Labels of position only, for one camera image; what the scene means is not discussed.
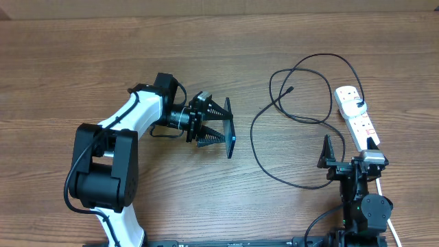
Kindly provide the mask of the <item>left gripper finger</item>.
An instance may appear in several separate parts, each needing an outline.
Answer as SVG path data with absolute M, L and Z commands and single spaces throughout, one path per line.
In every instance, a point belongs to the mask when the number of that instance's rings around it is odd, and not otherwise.
M 200 131 L 197 133 L 198 148 L 224 142 L 225 136 L 210 127 L 202 126 Z
M 232 120 L 233 114 L 230 106 L 230 100 L 225 99 L 224 106 L 221 107 L 219 104 L 211 100 L 207 105 L 207 110 L 204 114 L 205 120 Z

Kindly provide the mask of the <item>blue Samsung Galaxy smartphone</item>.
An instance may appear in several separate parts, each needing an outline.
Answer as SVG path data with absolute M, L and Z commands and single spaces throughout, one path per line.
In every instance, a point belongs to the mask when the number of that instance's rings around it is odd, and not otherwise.
M 224 128 L 224 140 L 226 144 L 226 156 L 232 158 L 233 150 L 236 143 L 235 126 L 233 122 L 233 113 L 231 109 L 230 99 L 227 97 L 224 104 L 224 109 L 228 111 L 230 117 L 227 120 L 223 120 Z

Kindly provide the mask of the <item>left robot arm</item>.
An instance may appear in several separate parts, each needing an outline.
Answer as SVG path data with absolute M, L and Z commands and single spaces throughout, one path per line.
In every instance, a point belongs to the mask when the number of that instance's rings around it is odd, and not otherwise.
M 108 238 L 106 246 L 147 246 L 147 232 L 134 212 L 139 186 L 139 140 L 156 126 L 179 130 L 199 148 L 225 144 L 231 158 L 236 142 L 229 99 L 223 106 L 201 91 L 175 103 L 183 85 L 158 73 L 152 85 L 128 89 L 129 100 L 98 124 L 81 124 L 75 133 L 72 164 L 63 197 L 73 212 L 95 215 Z

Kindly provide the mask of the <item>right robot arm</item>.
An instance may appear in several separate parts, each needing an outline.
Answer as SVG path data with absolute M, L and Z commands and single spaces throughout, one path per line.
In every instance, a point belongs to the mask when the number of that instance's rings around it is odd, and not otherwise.
M 386 246 L 387 221 L 393 203 L 385 196 L 370 193 L 368 183 L 381 177 L 389 164 L 372 138 L 367 149 L 349 162 L 337 162 L 330 136 L 324 138 L 317 167 L 327 170 L 327 180 L 340 182 L 343 227 L 330 230 L 323 237 L 322 246 Z

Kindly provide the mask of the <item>white charger plug adapter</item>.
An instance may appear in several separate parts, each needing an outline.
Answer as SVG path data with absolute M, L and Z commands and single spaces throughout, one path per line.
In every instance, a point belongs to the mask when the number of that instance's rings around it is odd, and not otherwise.
M 343 102 L 340 112 L 345 119 L 352 119 L 364 114 L 367 111 L 367 104 L 361 99 L 352 99 Z

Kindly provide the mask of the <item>white power strip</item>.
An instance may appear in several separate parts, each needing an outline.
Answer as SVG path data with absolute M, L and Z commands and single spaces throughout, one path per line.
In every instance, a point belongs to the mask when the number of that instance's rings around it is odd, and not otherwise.
M 341 86 L 335 90 L 334 96 L 339 107 L 339 112 L 340 106 L 343 102 L 352 99 L 361 99 L 357 89 L 354 86 Z M 367 111 L 358 117 L 352 119 L 343 119 L 345 120 L 349 132 L 353 138 L 355 147 L 359 152 L 367 149 L 368 137 L 372 137 L 377 145 L 380 144 L 377 132 L 368 116 Z

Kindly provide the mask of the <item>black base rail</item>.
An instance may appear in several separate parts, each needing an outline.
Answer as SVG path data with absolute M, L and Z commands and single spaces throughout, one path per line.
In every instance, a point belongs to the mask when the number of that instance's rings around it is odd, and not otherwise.
M 144 246 L 148 247 L 301 247 L 305 246 L 303 237 L 293 237 L 291 240 L 256 240 L 256 241 L 212 241 L 212 242 L 177 242 L 177 241 L 148 241 Z M 325 237 L 308 237 L 307 246 L 323 247 L 331 246 Z M 84 247 L 109 246 L 108 242 L 84 244 Z M 388 246 L 385 237 L 380 237 L 379 243 L 351 241 L 345 246 Z

